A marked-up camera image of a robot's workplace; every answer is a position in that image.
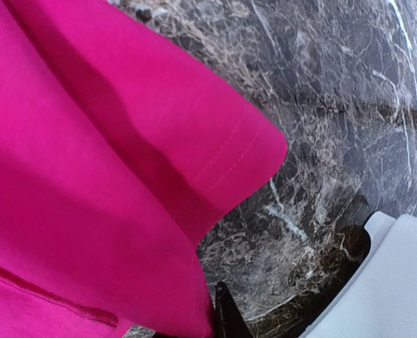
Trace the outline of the red garment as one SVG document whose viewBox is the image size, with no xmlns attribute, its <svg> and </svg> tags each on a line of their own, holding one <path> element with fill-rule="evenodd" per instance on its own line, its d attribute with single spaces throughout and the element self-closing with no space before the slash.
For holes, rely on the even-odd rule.
<svg viewBox="0 0 417 338">
<path fill-rule="evenodd" d="M 107 2 L 0 1 L 0 337 L 212 337 L 197 245 L 286 152 Z"/>
</svg>

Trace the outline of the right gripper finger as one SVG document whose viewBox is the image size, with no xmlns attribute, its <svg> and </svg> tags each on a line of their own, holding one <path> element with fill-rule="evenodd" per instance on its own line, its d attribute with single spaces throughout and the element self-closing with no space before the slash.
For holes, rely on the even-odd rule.
<svg viewBox="0 0 417 338">
<path fill-rule="evenodd" d="M 214 333 L 216 338 L 252 338 L 228 286 L 224 282 L 216 284 L 215 297 L 216 321 Z"/>
</svg>

